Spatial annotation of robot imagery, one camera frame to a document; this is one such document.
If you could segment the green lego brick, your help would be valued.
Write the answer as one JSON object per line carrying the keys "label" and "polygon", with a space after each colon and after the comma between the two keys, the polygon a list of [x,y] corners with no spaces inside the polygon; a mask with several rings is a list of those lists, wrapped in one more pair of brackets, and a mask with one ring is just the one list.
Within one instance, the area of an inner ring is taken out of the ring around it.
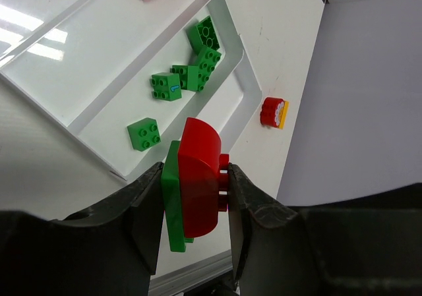
{"label": "green lego brick", "polygon": [[161,142],[158,124],[155,119],[146,117],[127,127],[134,150],[143,152]]}
{"label": "green lego brick", "polygon": [[150,79],[152,97],[157,100],[175,101],[182,98],[181,81],[175,73],[157,73]]}
{"label": "green lego brick", "polygon": [[204,90],[205,84],[209,81],[210,75],[221,58],[222,54],[219,51],[206,45],[202,46],[194,63],[198,67],[198,92]]}

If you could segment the red curved lego brick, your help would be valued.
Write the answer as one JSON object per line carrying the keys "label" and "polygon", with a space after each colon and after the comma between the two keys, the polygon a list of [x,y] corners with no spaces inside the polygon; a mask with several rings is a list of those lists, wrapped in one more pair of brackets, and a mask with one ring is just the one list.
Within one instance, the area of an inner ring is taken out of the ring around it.
{"label": "red curved lego brick", "polygon": [[183,227],[187,238],[210,233],[227,211],[229,155],[208,123],[189,117],[177,153]]}

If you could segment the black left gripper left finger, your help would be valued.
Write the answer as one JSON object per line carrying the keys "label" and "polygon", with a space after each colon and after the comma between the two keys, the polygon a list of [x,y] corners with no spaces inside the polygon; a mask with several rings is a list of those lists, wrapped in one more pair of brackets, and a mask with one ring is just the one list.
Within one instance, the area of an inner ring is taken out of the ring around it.
{"label": "black left gripper left finger", "polygon": [[1,213],[2,295],[147,295],[164,218],[162,163],[64,220]]}

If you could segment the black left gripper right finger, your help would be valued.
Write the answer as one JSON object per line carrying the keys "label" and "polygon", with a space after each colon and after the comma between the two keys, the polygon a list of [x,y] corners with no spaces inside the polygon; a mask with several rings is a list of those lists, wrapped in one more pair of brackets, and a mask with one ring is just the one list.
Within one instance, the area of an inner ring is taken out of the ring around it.
{"label": "black left gripper right finger", "polygon": [[242,295],[420,295],[421,184],[284,206],[228,170],[233,275]]}

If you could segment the green studded lego plate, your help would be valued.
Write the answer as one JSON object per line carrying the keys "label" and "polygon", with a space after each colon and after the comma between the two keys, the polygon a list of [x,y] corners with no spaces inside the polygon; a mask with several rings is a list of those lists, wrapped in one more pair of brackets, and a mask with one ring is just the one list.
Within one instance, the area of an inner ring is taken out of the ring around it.
{"label": "green studded lego plate", "polygon": [[200,22],[187,29],[187,37],[195,54],[199,54],[206,46],[213,50],[219,50],[220,44],[211,16],[207,16]]}

